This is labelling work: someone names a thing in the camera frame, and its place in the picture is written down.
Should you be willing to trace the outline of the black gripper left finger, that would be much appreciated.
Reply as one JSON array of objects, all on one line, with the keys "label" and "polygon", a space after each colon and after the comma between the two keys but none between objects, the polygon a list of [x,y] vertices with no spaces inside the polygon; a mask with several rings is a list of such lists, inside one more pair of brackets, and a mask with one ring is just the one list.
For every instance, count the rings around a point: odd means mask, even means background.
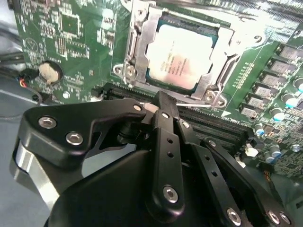
[{"label": "black gripper left finger", "polygon": [[137,151],[154,154],[146,208],[152,217],[179,217],[185,194],[176,100],[159,91],[149,104],[130,98],[27,110],[15,165],[52,210],[70,186]]}]

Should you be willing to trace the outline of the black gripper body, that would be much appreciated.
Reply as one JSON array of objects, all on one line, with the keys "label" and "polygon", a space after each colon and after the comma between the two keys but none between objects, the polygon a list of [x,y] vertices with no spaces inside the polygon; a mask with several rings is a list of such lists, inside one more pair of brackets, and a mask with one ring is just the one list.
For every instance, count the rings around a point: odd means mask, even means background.
[{"label": "black gripper body", "polygon": [[[51,210],[50,227],[161,227],[150,215],[154,154],[131,152],[70,186]],[[202,178],[182,166],[185,209],[172,227],[225,227],[217,215]]]}]

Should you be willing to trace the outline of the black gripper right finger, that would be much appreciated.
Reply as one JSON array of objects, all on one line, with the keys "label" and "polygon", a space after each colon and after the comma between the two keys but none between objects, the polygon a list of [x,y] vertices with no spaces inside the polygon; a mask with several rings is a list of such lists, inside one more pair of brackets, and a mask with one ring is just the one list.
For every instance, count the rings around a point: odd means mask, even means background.
[{"label": "black gripper right finger", "polygon": [[181,144],[197,163],[216,227],[293,227],[284,208],[212,138],[200,144],[191,126],[176,122]]}]

